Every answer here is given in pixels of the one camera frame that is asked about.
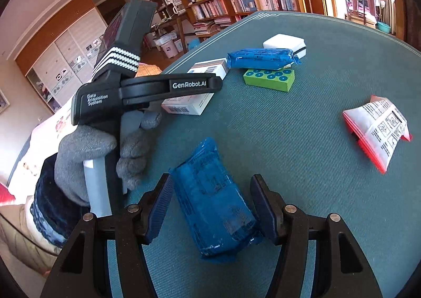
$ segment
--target gloved hand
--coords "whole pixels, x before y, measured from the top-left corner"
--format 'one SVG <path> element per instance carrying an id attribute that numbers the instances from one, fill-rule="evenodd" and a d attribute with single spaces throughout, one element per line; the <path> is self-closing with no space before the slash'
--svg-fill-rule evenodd
<path id="1" fill-rule="evenodd" d="M 121 140 L 116 171 L 129 190 L 140 184 L 141 173 L 146 166 L 146 154 L 150 148 L 147 130 L 157 127 L 160 122 L 161 113 L 145 111 L 140 128 Z M 58 146 L 54 166 L 56 185 L 71 201 L 88 207 L 83 161 L 104 157 L 116 146 L 114 136 L 90 126 L 78 126 Z"/>

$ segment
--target barcode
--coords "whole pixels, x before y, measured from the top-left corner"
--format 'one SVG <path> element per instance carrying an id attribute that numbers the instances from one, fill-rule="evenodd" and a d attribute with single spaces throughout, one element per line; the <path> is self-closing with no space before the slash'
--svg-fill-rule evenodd
<path id="1" fill-rule="evenodd" d="M 217 65 L 210 66 L 209 68 L 206 69 L 205 74 L 212 73 L 216 69 L 216 67 Z"/>
<path id="2" fill-rule="evenodd" d="M 177 97 L 177 98 L 167 98 L 165 101 L 176 102 L 176 101 L 182 101 L 182 100 L 184 100 L 184 98 L 185 98 L 185 96 L 180 96 L 180 97 Z"/>
<path id="3" fill-rule="evenodd" d="M 169 105 L 167 108 L 173 113 L 190 113 L 186 107 L 172 107 Z"/>

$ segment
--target white foam block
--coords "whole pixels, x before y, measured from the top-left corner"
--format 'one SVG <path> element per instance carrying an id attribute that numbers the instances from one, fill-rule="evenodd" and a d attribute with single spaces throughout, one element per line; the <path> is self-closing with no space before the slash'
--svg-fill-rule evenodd
<path id="1" fill-rule="evenodd" d="M 263 47 L 265 49 L 291 49 L 298 58 L 302 58 L 306 55 L 306 44 L 304 43 L 304 39 L 288 36 L 287 34 L 277 34 L 276 36 L 269 38 L 263 43 Z"/>

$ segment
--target blue wrapped package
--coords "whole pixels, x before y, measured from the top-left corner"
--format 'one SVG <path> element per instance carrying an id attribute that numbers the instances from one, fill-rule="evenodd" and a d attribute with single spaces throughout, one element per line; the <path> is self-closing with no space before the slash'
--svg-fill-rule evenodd
<path id="1" fill-rule="evenodd" d="M 229 68 L 277 70 L 285 65 L 301 64 L 291 49 L 242 49 L 228 54 Z"/>
<path id="2" fill-rule="evenodd" d="M 220 162 L 212 138 L 170 173 L 202 258 L 229 261 L 246 245 L 260 242 L 258 222 Z"/>

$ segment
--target wooden cabinet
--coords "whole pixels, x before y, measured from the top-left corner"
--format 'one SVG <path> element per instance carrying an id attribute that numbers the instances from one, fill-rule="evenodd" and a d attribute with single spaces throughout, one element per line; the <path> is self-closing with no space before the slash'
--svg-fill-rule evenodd
<path id="1" fill-rule="evenodd" d="M 52 43 L 34 64 L 33 69 L 50 94 L 63 106 L 82 85 L 69 64 Z"/>
<path id="2" fill-rule="evenodd" d="M 79 9 L 74 11 L 75 14 L 81 12 Z M 106 28 L 100 13 L 93 8 L 66 26 L 30 65 L 27 78 L 53 111 L 63 106 L 83 83 L 92 78 Z"/>
<path id="3" fill-rule="evenodd" d="M 58 36 L 94 7 L 95 4 L 92 0 L 72 0 L 51 17 L 25 45 L 16 58 L 16 63 L 23 75 L 26 76 L 35 61 Z"/>

